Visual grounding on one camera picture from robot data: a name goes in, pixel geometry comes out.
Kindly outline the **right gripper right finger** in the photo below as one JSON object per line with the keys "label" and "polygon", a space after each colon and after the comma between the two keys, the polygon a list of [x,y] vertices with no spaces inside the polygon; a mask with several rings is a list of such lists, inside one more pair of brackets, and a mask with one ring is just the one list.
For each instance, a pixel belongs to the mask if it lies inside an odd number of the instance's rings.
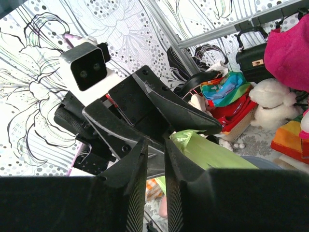
{"label": "right gripper right finger", "polygon": [[283,169],[204,170],[165,145],[171,232],[306,232],[309,176]]}

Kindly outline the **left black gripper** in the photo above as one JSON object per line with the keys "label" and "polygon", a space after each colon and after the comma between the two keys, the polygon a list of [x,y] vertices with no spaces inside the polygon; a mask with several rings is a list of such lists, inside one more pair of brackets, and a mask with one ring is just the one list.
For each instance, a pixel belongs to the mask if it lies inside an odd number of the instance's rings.
{"label": "left black gripper", "polygon": [[214,135],[222,130],[217,119],[182,100],[149,66],[143,66],[85,108],[68,92],[54,120],[82,142],[72,162],[74,169],[98,175],[145,139],[149,146],[147,174],[164,175],[162,144],[169,125],[162,116],[175,131]]}

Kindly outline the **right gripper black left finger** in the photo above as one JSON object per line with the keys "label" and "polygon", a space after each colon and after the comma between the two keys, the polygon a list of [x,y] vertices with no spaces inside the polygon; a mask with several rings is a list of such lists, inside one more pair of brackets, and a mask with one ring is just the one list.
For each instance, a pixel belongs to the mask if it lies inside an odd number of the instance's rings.
{"label": "right gripper black left finger", "polygon": [[147,143],[96,176],[3,177],[3,232],[140,232]]}

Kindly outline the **green plastic trash bag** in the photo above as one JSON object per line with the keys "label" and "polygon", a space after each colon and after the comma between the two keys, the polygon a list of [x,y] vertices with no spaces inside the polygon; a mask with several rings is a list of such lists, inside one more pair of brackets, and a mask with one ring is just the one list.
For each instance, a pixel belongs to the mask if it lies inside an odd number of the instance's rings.
{"label": "green plastic trash bag", "polygon": [[208,168],[257,169],[241,156],[202,137],[197,130],[174,132],[169,138],[186,157],[205,170]]}

